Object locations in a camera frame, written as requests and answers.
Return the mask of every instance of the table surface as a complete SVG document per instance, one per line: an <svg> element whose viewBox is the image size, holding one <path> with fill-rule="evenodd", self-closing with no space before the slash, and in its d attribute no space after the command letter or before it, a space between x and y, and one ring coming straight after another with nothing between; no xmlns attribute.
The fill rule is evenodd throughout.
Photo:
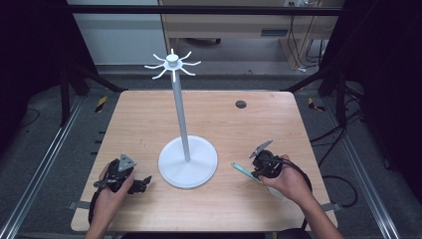
<svg viewBox="0 0 422 239"><path fill-rule="evenodd" d="M249 155L270 138L274 141L267 149L274 155L288 154L309 176L319 203L329 203L293 94L183 91L182 96L188 134L206 138L217 151L215 174L194 189L167 183L157 161L161 150L180 136L173 92L123 92L81 200L91 201L94 182L121 153L137 162L135 179L152 175L152 180L145 193L126 198L108 230L272 232L300 227L304 215L294 202L274 197L231 165L237 162L252 171ZM238 109L237 101L247 106ZM327 215L336 224L334 213ZM76 210L72 228L88 230L87 209Z"/></svg>

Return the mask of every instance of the white round base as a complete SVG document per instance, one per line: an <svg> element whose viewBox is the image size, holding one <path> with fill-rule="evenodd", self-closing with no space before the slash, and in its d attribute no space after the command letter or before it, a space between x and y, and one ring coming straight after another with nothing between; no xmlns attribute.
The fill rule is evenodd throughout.
<svg viewBox="0 0 422 239"><path fill-rule="evenodd" d="M217 169L217 151L206 139L188 135L190 161L185 160L181 137L169 142L161 151L158 168L164 179L178 188L202 185Z"/></svg>

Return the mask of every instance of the white wall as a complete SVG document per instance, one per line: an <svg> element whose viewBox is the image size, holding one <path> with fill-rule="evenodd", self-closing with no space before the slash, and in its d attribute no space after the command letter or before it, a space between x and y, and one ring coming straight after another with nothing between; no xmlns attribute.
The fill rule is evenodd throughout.
<svg viewBox="0 0 422 239"><path fill-rule="evenodd" d="M157 5L157 0L68 0L74 5ZM156 64L167 55L159 15L74 14L96 65Z"/></svg>

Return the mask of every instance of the white mug tree stand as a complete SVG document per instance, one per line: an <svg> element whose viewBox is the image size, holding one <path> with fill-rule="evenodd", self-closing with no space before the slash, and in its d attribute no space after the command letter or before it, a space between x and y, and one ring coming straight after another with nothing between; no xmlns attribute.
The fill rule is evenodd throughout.
<svg viewBox="0 0 422 239"><path fill-rule="evenodd" d="M158 159L158 168L168 183L183 189L195 188L207 182L214 175L218 163L217 151L208 140L187 134L178 70L182 70L189 76L195 76L183 69L184 65L196 66L201 63L183 63L183 60L190 54L191 52L179 59L171 49L171 54L165 60L153 54L157 60L164 62L163 64L154 67L145 66L148 69L164 68L153 79L160 78L166 71L171 72L171 85L176 102L180 137L170 141L163 148Z"/></svg>

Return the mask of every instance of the hand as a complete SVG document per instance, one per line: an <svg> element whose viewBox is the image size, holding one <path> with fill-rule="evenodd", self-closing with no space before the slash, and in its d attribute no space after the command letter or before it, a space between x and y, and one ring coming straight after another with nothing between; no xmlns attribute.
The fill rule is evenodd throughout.
<svg viewBox="0 0 422 239"><path fill-rule="evenodd" d="M100 180L103 179L108 164L103 169L100 175ZM127 192L133 185L134 177L130 175L123 183L121 188L116 192L112 192L108 187L105 187L97 198L96 207L94 208L94 218L90 229L87 232L86 238L104 238L109 224L114 219L121 207Z"/></svg>
<svg viewBox="0 0 422 239"><path fill-rule="evenodd" d="M290 160L287 155L283 155L282 158ZM283 165L282 173L275 178L265 176L259 178L264 185L276 188L299 206L305 205L310 199L314 199L303 176L288 165Z"/></svg>

